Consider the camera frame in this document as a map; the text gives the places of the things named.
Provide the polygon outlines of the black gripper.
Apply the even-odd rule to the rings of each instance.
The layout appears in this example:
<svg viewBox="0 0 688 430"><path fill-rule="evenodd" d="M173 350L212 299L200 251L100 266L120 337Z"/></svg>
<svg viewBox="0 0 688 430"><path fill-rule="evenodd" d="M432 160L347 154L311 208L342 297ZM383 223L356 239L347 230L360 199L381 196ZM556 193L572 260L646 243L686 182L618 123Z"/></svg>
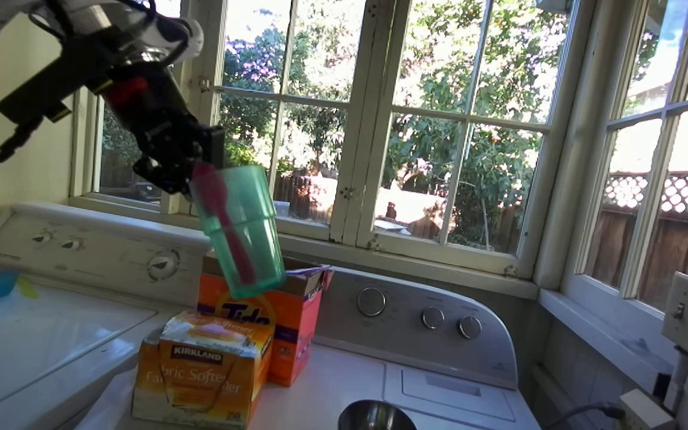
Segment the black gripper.
<svg viewBox="0 0 688 430"><path fill-rule="evenodd" d="M188 196L199 162L225 164L225 129L200 123L186 107L175 79L157 61L111 72L100 91L141 154L133 172L167 193Z"/></svg>

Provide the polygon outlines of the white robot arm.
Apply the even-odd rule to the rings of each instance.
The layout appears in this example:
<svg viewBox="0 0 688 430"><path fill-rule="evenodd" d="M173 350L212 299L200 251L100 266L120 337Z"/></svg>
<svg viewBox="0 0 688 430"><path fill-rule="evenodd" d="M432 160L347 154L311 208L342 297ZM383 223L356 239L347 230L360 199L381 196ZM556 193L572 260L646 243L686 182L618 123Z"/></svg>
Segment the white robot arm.
<svg viewBox="0 0 688 430"><path fill-rule="evenodd" d="M223 129L186 107L169 70L203 51L203 25L161 14L156 0L0 0L0 33L16 17L61 42L61 55L0 100L15 133L0 162L22 149L43 120L70 114L80 88L100 95L133 135L133 172L167 193L192 193L199 164L223 164Z"/></svg>

